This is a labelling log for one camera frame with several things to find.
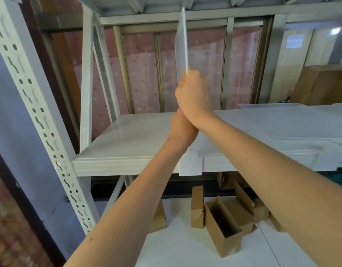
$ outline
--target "person's right arm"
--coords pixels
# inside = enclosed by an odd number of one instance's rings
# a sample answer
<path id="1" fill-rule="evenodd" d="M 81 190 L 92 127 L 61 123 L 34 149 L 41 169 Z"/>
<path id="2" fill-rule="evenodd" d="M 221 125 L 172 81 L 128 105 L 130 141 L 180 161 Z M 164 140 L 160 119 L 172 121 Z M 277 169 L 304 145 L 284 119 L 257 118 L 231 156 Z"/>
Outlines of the person's right arm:
<path id="1" fill-rule="evenodd" d="M 312 260 L 342 266 L 342 187 L 222 121 L 198 71 L 189 71 L 176 98 Z"/>

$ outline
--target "teal object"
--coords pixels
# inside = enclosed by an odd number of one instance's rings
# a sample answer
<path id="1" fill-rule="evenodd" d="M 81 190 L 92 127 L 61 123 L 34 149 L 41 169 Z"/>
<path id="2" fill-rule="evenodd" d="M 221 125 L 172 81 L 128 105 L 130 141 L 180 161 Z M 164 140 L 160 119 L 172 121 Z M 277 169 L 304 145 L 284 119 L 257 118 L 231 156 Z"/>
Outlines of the teal object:
<path id="1" fill-rule="evenodd" d="M 338 185 L 342 186 L 342 172 L 318 172 L 319 174 L 323 175 L 324 177 L 328 178 L 329 180 L 337 183 Z"/>

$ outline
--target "orange curtain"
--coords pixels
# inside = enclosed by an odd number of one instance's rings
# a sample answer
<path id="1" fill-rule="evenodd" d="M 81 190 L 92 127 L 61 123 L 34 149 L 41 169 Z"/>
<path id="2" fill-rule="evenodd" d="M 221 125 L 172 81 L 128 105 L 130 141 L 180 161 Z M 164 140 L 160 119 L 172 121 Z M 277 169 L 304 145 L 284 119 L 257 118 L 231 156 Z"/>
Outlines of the orange curtain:
<path id="1" fill-rule="evenodd" d="M 53 267 L 0 178 L 0 267 Z"/>

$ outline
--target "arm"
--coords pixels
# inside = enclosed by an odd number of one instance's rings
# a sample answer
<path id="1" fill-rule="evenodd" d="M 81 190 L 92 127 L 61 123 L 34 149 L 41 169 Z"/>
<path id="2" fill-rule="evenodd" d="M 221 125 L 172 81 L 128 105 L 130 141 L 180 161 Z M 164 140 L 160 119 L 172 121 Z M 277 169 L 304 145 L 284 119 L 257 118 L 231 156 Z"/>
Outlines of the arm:
<path id="1" fill-rule="evenodd" d="M 164 146 L 87 235 L 65 267 L 135 266 L 166 184 L 197 134 L 198 130 L 178 110 L 172 116 Z"/>
<path id="2" fill-rule="evenodd" d="M 188 120 L 235 166 L 286 231 L 319 266 L 342 266 L 342 187 L 222 121 L 191 70 L 176 90 Z"/>

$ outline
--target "cardboard box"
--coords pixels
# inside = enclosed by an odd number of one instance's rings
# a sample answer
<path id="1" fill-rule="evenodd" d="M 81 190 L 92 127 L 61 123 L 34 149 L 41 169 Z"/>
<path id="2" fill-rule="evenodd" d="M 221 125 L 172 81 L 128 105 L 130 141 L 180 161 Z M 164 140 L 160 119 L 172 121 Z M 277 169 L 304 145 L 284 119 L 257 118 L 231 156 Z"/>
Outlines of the cardboard box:
<path id="1" fill-rule="evenodd" d="M 149 229 L 149 233 L 163 230 L 165 228 L 166 228 L 166 215 L 164 211 L 164 206 L 162 205 L 162 200 L 160 200 L 159 205 L 157 206 L 157 209 L 154 215 L 154 219 L 152 221 L 152 225 Z"/>
<path id="2" fill-rule="evenodd" d="M 234 183 L 236 199 L 250 212 L 256 223 L 270 216 L 270 211 L 254 190 L 250 187 L 242 188 L 236 181 Z"/>
<path id="3" fill-rule="evenodd" d="M 286 230 L 282 227 L 280 222 L 278 222 L 278 220 L 271 213 L 270 213 L 270 220 L 271 220 L 272 224 L 275 226 L 275 229 L 278 232 L 280 232 L 280 233 L 285 233 L 286 232 Z"/>
<path id="4" fill-rule="evenodd" d="M 204 196 L 203 186 L 192 188 L 191 227 L 203 229 L 204 226 Z"/>
<path id="5" fill-rule="evenodd" d="M 217 181 L 220 190 L 234 189 L 234 181 L 242 187 L 249 187 L 239 172 L 218 172 Z"/>
<path id="6" fill-rule="evenodd" d="M 303 67 L 290 102 L 307 106 L 342 103 L 342 64 Z"/>
<path id="7" fill-rule="evenodd" d="M 227 208 L 216 197 L 204 204 L 205 226 L 221 258 L 241 249 L 243 232 Z"/>
<path id="8" fill-rule="evenodd" d="M 244 236 L 257 229 L 254 218 L 237 199 L 229 199 L 223 203 L 242 229 Z"/>

